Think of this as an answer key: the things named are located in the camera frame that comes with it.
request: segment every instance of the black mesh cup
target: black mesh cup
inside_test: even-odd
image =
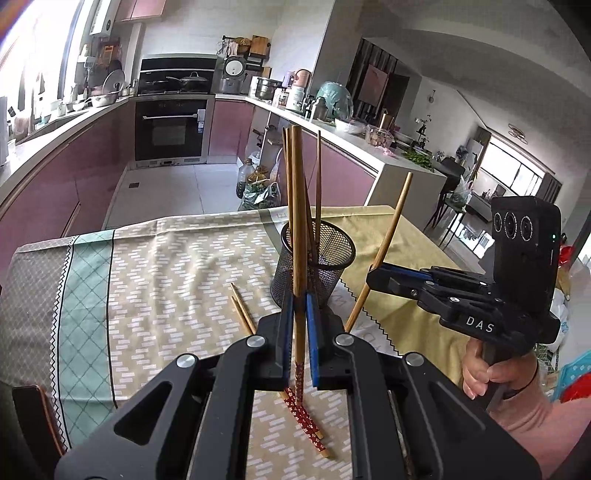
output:
[[[314,230],[316,222],[312,220]],[[308,257],[308,291],[315,291],[318,305],[323,307],[329,300],[343,270],[355,260],[353,241],[332,223],[320,222],[320,248],[318,263]],[[281,230],[281,253],[271,281],[271,296],[279,307],[283,304],[285,289],[293,289],[293,249],[289,224]]]

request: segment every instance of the ceiling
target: ceiling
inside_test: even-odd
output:
[[[360,25],[457,89],[488,127],[522,129],[550,168],[554,158],[591,167],[591,61],[547,0],[368,0]]]

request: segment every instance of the cabinet door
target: cabinet door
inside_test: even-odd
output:
[[[131,18],[138,20],[140,18],[160,17],[165,3],[166,0],[136,0]]]
[[[125,169],[125,159],[116,150],[118,113],[121,107],[96,122],[68,149],[76,182],[80,210],[68,230],[68,236],[98,232],[102,229],[111,198]]]
[[[244,160],[253,116],[254,105],[250,103],[216,100],[209,135],[209,155],[229,155]]]
[[[310,204],[316,204],[316,167],[308,186]],[[375,177],[338,150],[322,144],[322,205],[325,207],[362,206]]]
[[[117,14],[115,15],[116,22],[122,22],[126,20],[131,20],[131,16],[134,13],[134,7],[136,2],[142,0],[121,0],[119,4],[119,8],[117,9]]]
[[[78,204],[66,148],[37,174],[0,219],[0,284],[6,282],[15,250],[25,244],[61,237]]]

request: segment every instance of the oven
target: oven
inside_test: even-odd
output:
[[[138,97],[134,168],[206,163],[214,102],[194,93]]]

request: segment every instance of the hand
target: hand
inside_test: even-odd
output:
[[[482,358],[482,342],[470,338],[462,359],[464,392],[472,400],[484,395],[488,382],[508,383],[512,390],[526,387],[534,378],[538,360],[533,352],[489,366]]]

